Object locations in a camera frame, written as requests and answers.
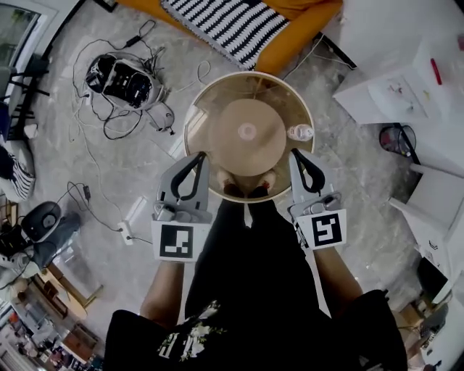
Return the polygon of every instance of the foot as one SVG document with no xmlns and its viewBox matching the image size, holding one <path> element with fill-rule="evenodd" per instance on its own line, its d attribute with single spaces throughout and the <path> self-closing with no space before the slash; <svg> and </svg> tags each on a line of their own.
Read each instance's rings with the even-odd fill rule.
<svg viewBox="0 0 464 371">
<path fill-rule="evenodd" d="M 229 184 L 235 184 L 232 174 L 225 171 L 224 169 L 219 169 L 216 174 L 217 182 L 219 183 L 220 188 L 224 191 L 225 186 Z"/>
<path fill-rule="evenodd" d="M 273 189 L 274 184 L 276 184 L 276 172 L 274 170 L 269 170 L 263 174 L 256 188 L 264 187 L 270 191 Z"/>
</svg>

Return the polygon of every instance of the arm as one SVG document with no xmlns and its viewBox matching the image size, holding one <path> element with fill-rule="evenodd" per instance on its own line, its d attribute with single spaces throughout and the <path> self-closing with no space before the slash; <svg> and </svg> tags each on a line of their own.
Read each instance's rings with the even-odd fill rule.
<svg viewBox="0 0 464 371">
<path fill-rule="evenodd" d="M 314 250 L 314 257 L 328 310 L 337 318 L 363 290 L 334 247 Z"/>
<path fill-rule="evenodd" d="M 140 308 L 140 315 L 170 329 L 181 310 L 183 263 L 161 262 L 152 286 Z"/>
</svg>

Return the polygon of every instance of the black shirt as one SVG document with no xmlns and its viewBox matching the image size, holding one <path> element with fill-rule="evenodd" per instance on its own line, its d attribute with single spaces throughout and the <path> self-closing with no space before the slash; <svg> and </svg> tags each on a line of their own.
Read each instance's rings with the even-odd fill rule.
<svg viewBox="0 0 464 371">
<path fill-rule="evenodd" d="M 168 332 L 127 311 L 113 314 L 104 370 L 279 365 L 306 370 L 406 370 L 401 336 L 381 291 L 357 300 L 337 320 L 291 302 L 260 307 L 213 301 Z"/>
</svg>

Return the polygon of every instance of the marble floor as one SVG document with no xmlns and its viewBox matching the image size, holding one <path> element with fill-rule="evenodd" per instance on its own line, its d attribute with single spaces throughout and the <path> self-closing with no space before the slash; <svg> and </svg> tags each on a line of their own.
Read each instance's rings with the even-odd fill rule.
<svg viewBox="0 0 464 371">
<path fill-rule="evenodd" d="M 197 65 L 203 60 L 211 64 L 210 73 L 203 78 L 205 83 L 236 71 L 236 67 L 205 43 L 158 22 L 145 40 L 153 49 L 166 48 L 158 67 L 162 68 L 162 80 L 172 91 L 166 103 L 175 113 L 175 135 L 157 133 L 143 118 L 127 138 L 108 141 L 102 122 L 96 119 L 87 100 L 79 113 L 85 125 L 79 125 L 75 119 L 79 105 L 72 84 L 73 64 L 79 51 L 97 38 L 122 46 L 148 19 L 149 15 L 124 6 L 110 14 L 87 1 L 59 34 L 50 53 L 50 73 L 41 82 L 41 88 L 50 91 L 51 96 L 38 97 L 34 106 L 39 134 L 30 144 L 37 183 L 33 198 L 23 205 L 26 210 L 45 200 L 57 200 L 67 190 L 68 181 L 82 182 L 90 186 L 91 206 L 96 215 L 115 228 L 121 215 L 126 215 L 136 199 L 143 196 L 150 206 L 136 220 L 133 232 L 151 239 L 151 203 L 157 184 L 178 156 L 183 117 L 202 84 L 197 82 L 179 90 L 196 80 Z M 79 88 L 90 61 L 110 50 L 108 45 L 96 43 L 82 53 L 75 70 Z M 148 56 L 140 43 L 130 52 Z M 315 153 L 336 173 L 336 187 L 344 197 L 348 244 L 339 251 L 364 290 L 389 289 L 391 307 L 400 309 L 420 291 L 413 269 L 418 255 L 404 218 L 389 206 L 387 199 L 392 195 L 407 199 L 415 176 L 407 171 L 406 159 L 379 147 L 379 126 L 357 125 L 331 98 L 349 68 L 316 55 L 334 57 L 321 43 L 315 55 L 307 58 L 287 82 L 298 90 L 312 112 L 317 137 Z M 102 116 L 109 112 L 105 103 L 95 98 L 95 109 Z M 114 121 L 112 128 L 127 130 L 133 120 L 129 116 Z M 284 215 L 289 202 L 290 195 L 276 200 Z M 210 211 L 214 213 L 219 203 L 219 198 L 211 194 Z M 69 197 L 64 197 L 60 204 L 64 210 L 78 211 Z M 106 229 L 89 213 L 80 214 L 80 252 L 104 285 L 99 298 L 88 308 L 86 324 L 104 338 L 113 311 L 138 311 L 158 263 L 149 244 L 136 241 L 126 246 L 119 233 Z M 184 298 L 193 268 L 189 264 L 186 268 Z"/>
</svg>

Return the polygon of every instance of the plug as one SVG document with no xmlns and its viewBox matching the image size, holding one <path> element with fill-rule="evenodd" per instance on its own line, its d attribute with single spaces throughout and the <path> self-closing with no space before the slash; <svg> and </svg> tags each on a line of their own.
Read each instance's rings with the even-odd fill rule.
<svg viewBox="0 0 464 371">
<path fill-rule="evenodd" d="M 124 243 L 128 246 L 133 245 L 132 231 L 131 227 L 129 226 L 129 223 L 126 220 L 124 220 L 122 222 L 119 222 L 117 226 L 119 227 L 119 230 L 121 230 L 120 233 L 123 237 Z"/>
<path fill-rule="evenodd" d="M 127 42 L 124 45 L 124 48 L 131 47 L 133 44 L 138 43 L 141 39 L 142 39 L 142 37 L 139 36 L 139 35 L 132 37 L 132 39 L 127 40 Z"/>
<path fill-rule="evenodd" d="M 90 188 L 88 187 L 88 185 L 85 185 L 83 187 L 83 190 L 84 190 L 84 197 L 86 198 L 87 203 L 89 203 L 90 202 L 90 197 L 91 197 Z"/>
</svg>

